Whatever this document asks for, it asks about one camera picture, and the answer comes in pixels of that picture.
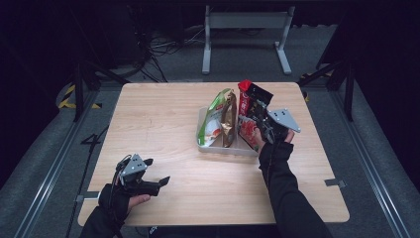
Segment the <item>plastic container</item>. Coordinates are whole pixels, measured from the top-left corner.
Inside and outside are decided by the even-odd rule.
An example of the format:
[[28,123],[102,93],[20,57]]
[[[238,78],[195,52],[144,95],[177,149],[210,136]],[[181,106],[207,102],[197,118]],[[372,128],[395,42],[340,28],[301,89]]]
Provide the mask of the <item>plastic container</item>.
[[224,154],[224,155],[236,155],[236,156],[250,156],[257,157],[259,154],[254,151],[250,145],[245,142],[242,137],[235,133],[234,142],[228,148],[223,147],[222,135],[219,135],[215,142],[209,147],[200,146],[197,141],[198,132],[200,131],[201,125],[204,122],[206,117],[207,107],[203,107],[198,111],[198,123],[197,131],[195,133],[196,143],[198,146],[198,151],[204,153],[215,153],[215,154]]

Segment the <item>metal bar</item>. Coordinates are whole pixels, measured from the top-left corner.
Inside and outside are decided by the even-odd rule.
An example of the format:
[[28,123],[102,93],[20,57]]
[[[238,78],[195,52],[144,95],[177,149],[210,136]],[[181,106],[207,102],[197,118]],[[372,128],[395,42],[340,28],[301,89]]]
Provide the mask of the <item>metal bar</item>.
[[330,95],[337,109],[340,111],[341,118],[345,122],[348,132],[351,135],[359,151],[360,161],[362,167],[364,168],[365,174],[367,175],[367,179],[370,182],[373,192],[376,195],[380,206],[382,207],[383,213],[385,214],[385,217],[388,220],[388,223],[395,237],[411,237],[407,231],[407,228],[404,225],[404,222],[399,216],[399,213],[392,201],[392,198],[389,195],[388,190],[386,189],[385,184],[383,183],[379,173],[377,172],[373,162],[371,161],[370,155],[368,154],[368,150],[365,147],[361,136],[358,133],[358,130],[356,129],[355,125],[347,119],[346,113],[342,109],[343,99],[340,97],[337,91],[330,91]]
[[68,151],[71,145],[73,144],[74,139],[78,131],[80,130],[80,127],[83,124],[83,121],[85,120],[91,108],[91,105],[94,103],[94,100],[96,99],[98,93],[98,91],[91,91],[88,93],[85,101],[86,110],[84,110],[83,113],[80,115],[79,120],[73,122],[73,124],[71,125],[67,136],[65,137],[64,142],[61,148],[59,149],[58,154],[56,155],[49,172],[47,173],[46,178],[42,182],[40,189],[38,190],[34,198],[34,201],[32,202],[27,214],[25,215],[23,221],[21,222],[21,225],[19,226],[15,234],[16,238],[30,236],[31,231],[33,230],[41,212],[43,211],[44,206],[46,205],[47,200],[49,199],[49,196],[53,191],[55,182],[58,179],[58,176],[67,160]]

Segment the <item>human arm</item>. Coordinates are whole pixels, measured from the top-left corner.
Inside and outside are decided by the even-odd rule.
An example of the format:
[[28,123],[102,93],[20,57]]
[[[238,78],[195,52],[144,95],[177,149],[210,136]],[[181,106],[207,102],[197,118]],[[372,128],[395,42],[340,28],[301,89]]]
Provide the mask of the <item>human arm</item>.
[[289,130],[284,142],[265,143],[256,129],[260,169],[268,188],[277,229],[282,237],[332,237],[325,223],[299,190],[296,176],[288,165],[293,151],[294,132]]
[[112,202],[112,212],[109,209],[109,199],[111,194],[111,184],[107,183],[99,196],[99,205],[95,207],[83,226],[80,237],[108,238],[120,234],[120,229],[124,225],[131,209],[136,205],[151,199],[148,194],[130,197],[122,192],[118,185],[114,186],[114,196]]

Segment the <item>wooden tabletop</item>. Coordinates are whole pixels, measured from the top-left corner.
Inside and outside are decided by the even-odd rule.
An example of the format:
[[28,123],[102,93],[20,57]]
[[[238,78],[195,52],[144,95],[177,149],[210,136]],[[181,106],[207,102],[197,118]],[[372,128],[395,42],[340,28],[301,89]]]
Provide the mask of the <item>wooden tabletop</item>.
[[[289,160],[299,188],[325,222],[345,222],[349,212],[340,189],[326,186],[334,174],[300,88],[290,82],[256,82],[274,97],[269,110],[288,108],[301,128]],[[144,180],[170,176],[159,195],[135,207],[126,225],[270,224],[274,217],[257,157],[202,153],[196,143],[198,111],[217,93],[238,83],[129,83],[117,102],[89,191],[110,183],[127,155],[153,158]],[[97,205],[84,200],[83,225]]]

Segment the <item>gray carpet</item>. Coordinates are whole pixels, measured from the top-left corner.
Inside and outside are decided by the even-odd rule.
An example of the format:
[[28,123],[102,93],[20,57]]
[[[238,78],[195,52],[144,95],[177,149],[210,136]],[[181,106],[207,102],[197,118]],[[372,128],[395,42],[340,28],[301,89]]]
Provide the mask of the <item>gray carpet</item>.
[[[209,75],[201,74],[203,44],[200,42],[157,59],[170,83],[240,81],[245,78],[254,82],[297,81],[301,74],[315,70],[315,65],[334,30],[334,26],[302,27],[290,30],[285,51],[292,75],[284,75],[281,71],[272,44],[276,40],[275,31],[262,31],[255,36],[233,32],[213,34]],[[160,77],[152,65],[147,64],[146,69],[156,77]],[[127,70],[130,69],[122,66],[115,71]],[[140,72],[128,79],[132,82],[153,82]],[[334,103],[333,93],[336,92],[328,92],[323,87],[324,83],[325,78],[320,78],[304,88],[309,92],[310,100],[307,105],[336,178],[343,179],[347,183],[347,186],[342,188],[342,193],[351,217],[348,222],[329,223],[328,226],[334,237],[338,238],[395,237],[361,164],[361,155],[349,134],[347,122],[340,116],[342,107]],[[74,143],[68,150],[65,164],[53,184],[50,197],[45,206],[41,207],[40,215],[36,217],[35,225],[30,229],[30,237],[65,237],[79,185],[83,182],[82,192],[86,191],[102,146],[99,144],[95,148],[87,168],[86,178],[82,181],[89,156],[89,146],[80,143],[92,134],[99,135],[105,129],[112,117],[120,90],[121,86],[118,83],[103,81],[95,98],[95,102],[102,103],[102,108],[88,110],[79,132],[74,137]],[[65,91],[66,88],[57,96],[57,101],[60,101]],[[22,158],[21,163],[0,191],[2,203],[0,237],[13,237],[16,234],[73,125],[74,114],[74,109],[60,109],[59,114]],[[353,125],[363,139],[408,234],[411,237],[420,237],[419,193],[398,163],[357,86],[353,115],[355,118]],[[77,224],[79,209],[80,204],[75,210],[70,237],[78,237],[81,231],[81,227]],[[124,227],[122,233],[125,237],[143,237],[134,227]]]

